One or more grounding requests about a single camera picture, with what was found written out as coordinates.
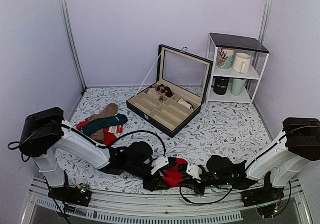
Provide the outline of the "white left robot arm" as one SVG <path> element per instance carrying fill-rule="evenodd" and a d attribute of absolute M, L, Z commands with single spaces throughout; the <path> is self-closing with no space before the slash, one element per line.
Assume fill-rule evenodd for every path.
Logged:
<path fill-rule="evenodd" d="M 102 145 L 71 127 L 64 118 L 63 109 L 54 107 L 25 119 L 18 149 L 36 163 L 49 186 L 64 201 L 74 197 L 74 189 L 57 163 L 53 147 L 74 154 L 103 173 L 121 175 L 128 172 L 139 177 L 147 190 L 170 188 L 159 171 L 169 164 L 169 160 L 166 156 L 153 159 L 153 149 L 148 143 L 140 141 L 118 148 Z"/>

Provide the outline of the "red and beige sock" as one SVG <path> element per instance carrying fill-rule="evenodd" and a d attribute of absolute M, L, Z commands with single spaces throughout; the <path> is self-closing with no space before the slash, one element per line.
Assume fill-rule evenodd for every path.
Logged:
<path fill-rule="evenodd" d="M 185 176 L 178 171 L 179 165 L 188 164 L 188 162 L 176 157 L 169 157 L 168 161 L 169 164 L 162 168 L 163 180 L 170 187 L 179 187 L 179 184 L 185 179 Z"/>

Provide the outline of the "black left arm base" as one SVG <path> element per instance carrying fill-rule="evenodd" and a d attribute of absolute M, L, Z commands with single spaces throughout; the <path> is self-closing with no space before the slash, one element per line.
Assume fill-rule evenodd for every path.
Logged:
<path fill-rule="evenodd" d="M 48 196 L 55 200 L 60 200 L 64 204 L 76 204 L 84 207 L 88 207 L 92 192 L 89 190 L 89 185 L 80 183 L 77 186 L 70 186 L 69 185 L 69 178 L 64 171 L 64 184 L 62 187 L 52 187 L 48 185 L 49 194 Z"/>

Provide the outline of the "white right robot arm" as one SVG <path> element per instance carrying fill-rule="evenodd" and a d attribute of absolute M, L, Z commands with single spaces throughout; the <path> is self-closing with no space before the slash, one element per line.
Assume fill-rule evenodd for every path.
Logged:
<path fill-rule="evenodd" d="M 205 167 L 188 164 L 187 178 L 180 188 L 204 195 L 208 186 L 231 185 L 246 190 L 268 174 L 270 183 L 259 190 L 259 198 L 269 202 L 288 181 L 311 161 L 318 161 L 320 121 L 315 118 L 288 117 L 278 136 L 250 163 L 234 164 L 227 157 L 213 155 Z"/>

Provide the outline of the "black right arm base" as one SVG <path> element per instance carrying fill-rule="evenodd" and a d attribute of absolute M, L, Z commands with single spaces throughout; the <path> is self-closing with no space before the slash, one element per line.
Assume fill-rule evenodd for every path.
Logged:
<path fill-rule="evenodd" d="M 259 204 L 265 204 L 268 202 L 273 201 L 272 205 L 258 207 L 257 213 L 263 219 L 272 219 L 274 217 L 279 216 L 282 214 L 292 196 L 292 184 L 289 181 L 289 197 L 286 204 L 284 204 L 284 188 L 275 188 L 271 184 L 271 172 L 268 172 L 264 178 L 264 186 L 258 189 L 247 190 L 241 193 L 242 202 L 244 203 L 245 207 L 255 206 Z"/>

